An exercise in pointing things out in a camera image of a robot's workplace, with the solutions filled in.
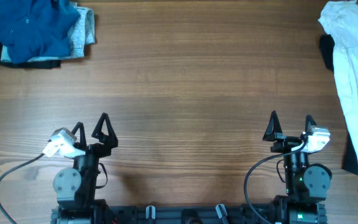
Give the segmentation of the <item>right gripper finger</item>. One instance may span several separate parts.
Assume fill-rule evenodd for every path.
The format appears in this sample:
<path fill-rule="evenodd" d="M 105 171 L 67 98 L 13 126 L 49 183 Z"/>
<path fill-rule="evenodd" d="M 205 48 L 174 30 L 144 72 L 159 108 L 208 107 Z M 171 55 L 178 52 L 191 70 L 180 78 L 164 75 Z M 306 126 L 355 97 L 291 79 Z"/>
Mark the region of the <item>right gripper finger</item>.
<path fill-rule="evenodd" d="M 316 122 L 314 121 L 312 115 L 308 114 L 306 116 L 306 120 L 305 120 L 305 132 L 306 133 L 311 133 L 312 129 L 316 126 Z"/>
<path fill-rule="evenodd" d="M 263 141 L 279 141 L 283 139 L 282 128 L 275 110 L 271 112 L 267 129 L 262 138 Z"/>

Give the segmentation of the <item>dark blue polo shirt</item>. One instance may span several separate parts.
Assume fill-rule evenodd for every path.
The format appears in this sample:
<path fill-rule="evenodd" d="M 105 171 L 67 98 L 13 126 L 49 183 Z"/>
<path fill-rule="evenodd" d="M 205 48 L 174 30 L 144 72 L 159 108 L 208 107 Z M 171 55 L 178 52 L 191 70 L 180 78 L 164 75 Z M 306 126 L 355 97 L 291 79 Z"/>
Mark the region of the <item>dark blue polo shirt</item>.
<path fill-rule="evenodd" d="M 69 1 L 0 0 L 0 42 L 14 64 L 70 55 L 68 31 L 80 18 Z"/>

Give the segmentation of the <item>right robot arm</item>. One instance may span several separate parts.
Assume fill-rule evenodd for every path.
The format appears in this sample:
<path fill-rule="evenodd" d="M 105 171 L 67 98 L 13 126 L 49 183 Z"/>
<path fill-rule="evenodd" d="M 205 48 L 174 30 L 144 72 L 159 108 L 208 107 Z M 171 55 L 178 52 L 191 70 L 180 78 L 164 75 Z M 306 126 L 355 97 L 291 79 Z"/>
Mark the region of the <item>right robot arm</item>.
<path fill-rule="evenodd" d="M 329 142 L 328 128 L 318 126 L 312 116 L 298 137 L 283 134 L 277 113 L 270 115 L 263 141 L 273 142 L 271 152 L 283 156 L 286 194 L 277 195 L 268 206 L 269 223 L 326 223 L 322 201 L 326 200 L 332 172 L 322 164 L 310 164 L 309 155 Z"/>

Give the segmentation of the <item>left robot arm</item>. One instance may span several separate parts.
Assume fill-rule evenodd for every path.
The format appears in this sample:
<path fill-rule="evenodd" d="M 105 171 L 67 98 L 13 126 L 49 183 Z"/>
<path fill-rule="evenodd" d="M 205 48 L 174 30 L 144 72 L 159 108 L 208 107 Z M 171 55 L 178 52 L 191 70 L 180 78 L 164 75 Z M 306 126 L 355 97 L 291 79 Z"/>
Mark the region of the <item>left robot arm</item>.
<path fill-rule="evenodd" d="M 111 155 L 118 139 L 107 113 L 102 113 L 91 135 L 97 143 L 87 144 L 83 123 L 78 122 L 71 132 L 69 145 L 73 151 L 65 157 L 73 159 L 73 167 L 58 172 L 53 180 L 58 207 L 52 210 L 51 224 L 117 223 L 117 219 L 104 199 L 95 199 L 95 192 L 104 185 L 97 184 L 97 177 L 106 168 L 99 160 Z"/>

